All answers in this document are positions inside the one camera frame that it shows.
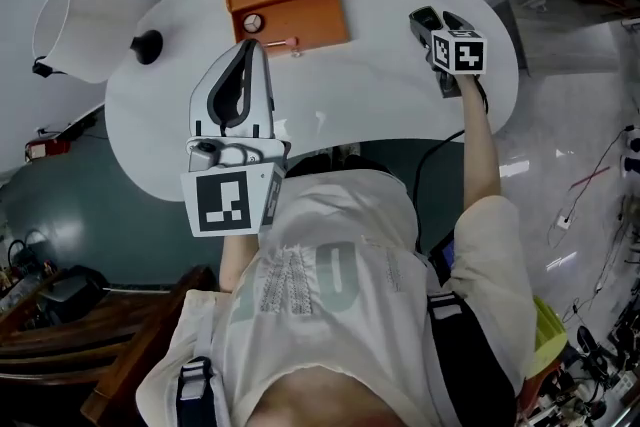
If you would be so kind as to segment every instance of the black lamp base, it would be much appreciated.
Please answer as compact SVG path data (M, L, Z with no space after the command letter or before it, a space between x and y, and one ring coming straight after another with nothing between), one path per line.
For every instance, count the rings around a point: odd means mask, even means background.
M140 64L151 64L162 52L162 34L156 30L150 30L142 36L133 38L131 50L136 53Z

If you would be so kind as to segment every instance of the lamp shade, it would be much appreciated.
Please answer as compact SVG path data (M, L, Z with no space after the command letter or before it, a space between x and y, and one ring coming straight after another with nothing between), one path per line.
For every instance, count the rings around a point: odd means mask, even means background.
M131 47L144 7L141 0L47 0L33 32L33 56L86 82L104 82Z

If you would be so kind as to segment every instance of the yellow object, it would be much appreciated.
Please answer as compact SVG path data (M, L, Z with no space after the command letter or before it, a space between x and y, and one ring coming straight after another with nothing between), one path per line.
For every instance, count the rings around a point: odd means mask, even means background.
M558 355L567 345L567 331L562 324L560 318L556 315L542 299L533 296L533 302L538 312L538 320L536 322L536 352L527 379L539 374L549 364L558 357Z

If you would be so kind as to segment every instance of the person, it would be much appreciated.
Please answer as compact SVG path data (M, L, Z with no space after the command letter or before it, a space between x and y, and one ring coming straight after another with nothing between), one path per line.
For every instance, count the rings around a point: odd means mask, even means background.
M497 153L474 79L457 81L466 129L464 213L443 287L414 253L416 212L402 182L362 157L348 157L338 171L326 155L302 161L283 181L272 228L260 240L225 238L215 306L187 296L167 356L137 392L148 425L188 427L176 413L176 383L198 346L218 379L211 384L212 425L456 424L435 397L443 372L436 367L444 366L425 353L433 336L428 293L455 292L468 304L512 395L519 393L533 357L536 312L518 213L500 195ZM476 345L463 352L473 358ZM482 377L459 379L472 395L493 386Z

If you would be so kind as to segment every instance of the curved table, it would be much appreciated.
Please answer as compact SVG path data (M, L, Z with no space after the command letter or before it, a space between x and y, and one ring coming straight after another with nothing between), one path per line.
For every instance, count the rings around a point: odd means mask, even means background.
M463 126L462 102L443 99L408 15L452 11L488 40L482 83L493 131L507 121L518 90L516 55L505 27L483 0L342 0L351 41L269 59L276 137L290 156L378 139L445 139ZM191 92L234 43L225 0L162 0L140 21L158 29L162 55L141 66L133 52L107 84L109 139L126 174L149 194L183 201Z

